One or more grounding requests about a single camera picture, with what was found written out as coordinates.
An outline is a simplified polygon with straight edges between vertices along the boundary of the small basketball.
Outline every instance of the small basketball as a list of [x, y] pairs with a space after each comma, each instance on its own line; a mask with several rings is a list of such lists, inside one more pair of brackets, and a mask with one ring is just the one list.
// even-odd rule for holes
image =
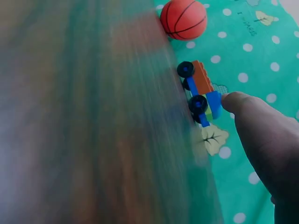
[[171, 0], [163, 7], [160, 20], [168, 36], [188, 41], [206, 30], [206, 9], [198, 1]]

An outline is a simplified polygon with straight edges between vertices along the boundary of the wooden surface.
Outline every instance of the wooden surface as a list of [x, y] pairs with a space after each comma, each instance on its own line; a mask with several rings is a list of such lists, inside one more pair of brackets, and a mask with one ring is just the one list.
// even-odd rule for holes
[[0, 223], [221, 223], [150, 0], [2, 0]]

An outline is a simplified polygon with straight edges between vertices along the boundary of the black wheel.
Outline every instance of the black wheel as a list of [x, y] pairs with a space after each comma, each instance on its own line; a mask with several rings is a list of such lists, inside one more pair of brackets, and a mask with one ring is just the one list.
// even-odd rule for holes
[[189, 78], [194, 74], [194, 66], [191, 62], [182, 62], [178, 65], [177, 72], [182, 78]]
[[189, 109], [194, 115], [199, 115], [207, 110], [207, 100], [202, 95], [197, 95], [189, 100]]
[[192, 118], [193, 118], [193, 120], [194, 120], [196, 123], [199, 123], [199, 124], [201, 124], [201, 122], [200, 122], [200, 119], [199, 119], [199, 116], [198, 116], [198, 115], [196, 115], [196, 114], [193, 114], [193, 115], [192, 115]]
[[190, 87], [189, 87], [189, 84], [187, 82], [187, 79], [183, 80], [183, 88], [190, 91]]

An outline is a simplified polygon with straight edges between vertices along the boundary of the bed sheet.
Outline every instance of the bed sheet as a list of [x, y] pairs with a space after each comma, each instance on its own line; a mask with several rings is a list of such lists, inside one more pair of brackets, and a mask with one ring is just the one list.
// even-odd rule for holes
[[[156, 0], [157, 13], [166, 0]], [[178, 63], [203, 62], [214, 88], [243, 91], [299, 119], [299, 16], [292, 0], [202, 0], [205, 33], [172, 40]], [[274, 205], [247, 160], [234, 115], [202, 129], [226, 224], [272, 224]]]

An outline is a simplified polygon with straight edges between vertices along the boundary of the building block car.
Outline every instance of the building block car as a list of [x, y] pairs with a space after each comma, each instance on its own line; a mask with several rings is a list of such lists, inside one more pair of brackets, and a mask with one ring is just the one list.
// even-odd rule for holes
[[184, 89], [191, 92], [188, 105], [193, 119], [203, 127], [209, 126], [209, 121], [221, 114], [221, 94], [214, 90], [203, 63], [182, 62], [177, 72], [184, 79]]

